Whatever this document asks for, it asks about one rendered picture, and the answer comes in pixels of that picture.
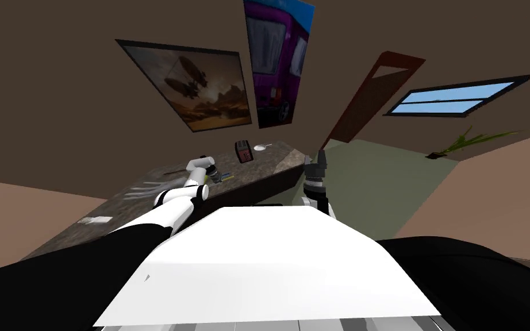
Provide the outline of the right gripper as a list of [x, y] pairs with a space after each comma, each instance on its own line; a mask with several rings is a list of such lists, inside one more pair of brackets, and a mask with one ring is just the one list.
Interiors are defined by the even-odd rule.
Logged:
[[327, 161], [323, 149], [317, 152], [317, 163], [312, 163], [310, 156], [305, 156], [304, 174], [307, 182], [322, 183], [324, 181], [326, 168]]

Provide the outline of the silver cutlery piece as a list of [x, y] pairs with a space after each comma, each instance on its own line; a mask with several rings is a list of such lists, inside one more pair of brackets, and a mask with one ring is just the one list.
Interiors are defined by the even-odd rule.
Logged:
[[172, 185], [170, 184], [162, 184], [158, 186], [153, 187], [133, 187], [131, 188], [131, 192], [126, 193], [127, 196], [142, 196], [142, 195], [151, 195], [151, 194], [157, 194], [165, 190], [172, 189]]

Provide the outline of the dark red door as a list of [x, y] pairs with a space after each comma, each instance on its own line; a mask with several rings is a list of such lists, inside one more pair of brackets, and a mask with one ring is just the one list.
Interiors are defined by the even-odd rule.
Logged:
[[351, 142], [425, 62], [420, 57], [382, 52], [321, 147], [331, 140]]

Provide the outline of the brown airship picture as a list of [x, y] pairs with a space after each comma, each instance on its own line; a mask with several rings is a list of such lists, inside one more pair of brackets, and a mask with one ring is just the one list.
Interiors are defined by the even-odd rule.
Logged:
[[192, 132], [252, 123], [238, 52], [116, 42]]

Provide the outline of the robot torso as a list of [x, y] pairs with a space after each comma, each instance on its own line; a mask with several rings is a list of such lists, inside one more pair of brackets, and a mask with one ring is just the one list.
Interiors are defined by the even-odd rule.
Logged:
[[223, 207], [152, 251], [96, 325], [438, 314], [378, 242], [313, 207]]

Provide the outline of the purple van poster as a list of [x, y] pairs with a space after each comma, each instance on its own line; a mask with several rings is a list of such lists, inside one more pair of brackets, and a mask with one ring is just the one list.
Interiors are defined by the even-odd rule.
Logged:
[[292, 122], [315, 7], [302, 0], [243, 0], [260, 128]]

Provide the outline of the green potted plant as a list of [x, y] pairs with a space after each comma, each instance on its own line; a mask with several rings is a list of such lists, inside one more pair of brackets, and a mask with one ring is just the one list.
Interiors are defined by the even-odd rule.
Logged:
[[510, 136], [521, 132], [520, 130], [518, 130], [499, 134], [479, 134], [473, 138], [467, 138], [466, 136], [469, 134], [471, 128], [472, 126], [469, 126], [468, 129], [463, 134], [461, 134], [450, 146], [441, 150], [440, 152], [432, 152], [431, 154], [427, 155], [426, 158], [436, 160], [448, 156], [449, 154], [455, 151], [463, 150], [464, 148], [471, 145], [492, 141], [501, 137]]

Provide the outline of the black framed window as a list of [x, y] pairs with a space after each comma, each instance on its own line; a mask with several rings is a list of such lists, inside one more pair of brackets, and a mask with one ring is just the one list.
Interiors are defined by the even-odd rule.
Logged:
[[529, 80], [530, 74], [414, 89], [384, 115], [465, 118]]

